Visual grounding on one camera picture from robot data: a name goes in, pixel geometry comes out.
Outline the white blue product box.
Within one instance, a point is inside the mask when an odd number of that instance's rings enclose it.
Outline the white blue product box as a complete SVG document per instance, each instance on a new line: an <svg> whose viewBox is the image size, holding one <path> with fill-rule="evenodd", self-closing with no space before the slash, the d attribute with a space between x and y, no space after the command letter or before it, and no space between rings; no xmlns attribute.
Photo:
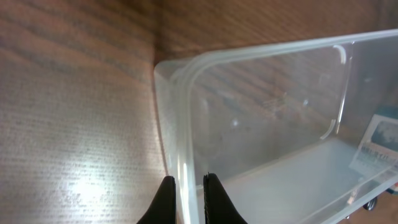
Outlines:
<svg viewBox="0 0 398 224"><path fill-rule="evenodd" d="M349 165L361 181L383 183L397 175L397 108L380 107L372 116Z"/></svg>

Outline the clear plastic container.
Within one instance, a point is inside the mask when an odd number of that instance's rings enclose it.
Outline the clear plastic container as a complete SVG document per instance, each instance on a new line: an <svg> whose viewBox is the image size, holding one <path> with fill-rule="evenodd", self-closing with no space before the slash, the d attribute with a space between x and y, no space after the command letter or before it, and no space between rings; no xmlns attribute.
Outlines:
<svg viewBox="0 0 398 224"><path fill-rule="evenodd" d="M349 168L375 112L397 108L397 31L207 52L154 69L183 223L218 176L248 223L337 223L397 182Z"/></svg>

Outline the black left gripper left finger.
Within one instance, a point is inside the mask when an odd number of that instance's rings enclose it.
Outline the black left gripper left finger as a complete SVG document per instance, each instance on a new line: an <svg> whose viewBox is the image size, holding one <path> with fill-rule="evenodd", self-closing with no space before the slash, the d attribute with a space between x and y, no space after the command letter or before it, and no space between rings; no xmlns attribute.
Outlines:
<svg viewBox="0 0 398 224"><path fill-rule="evenodd" d="M149 208L137 224L176 224L176 183L174 177L163 178Z"/></svg>

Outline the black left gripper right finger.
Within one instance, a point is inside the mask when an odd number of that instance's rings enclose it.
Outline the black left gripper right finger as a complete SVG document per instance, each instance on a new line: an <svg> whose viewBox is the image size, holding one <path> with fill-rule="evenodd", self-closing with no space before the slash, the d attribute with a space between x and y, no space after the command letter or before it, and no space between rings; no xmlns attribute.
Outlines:
<svg viewBox="0 0 398 224"><path fill-rule="evenodd" d="M214 173L203 177L206 224L247 224Z"/></svg>

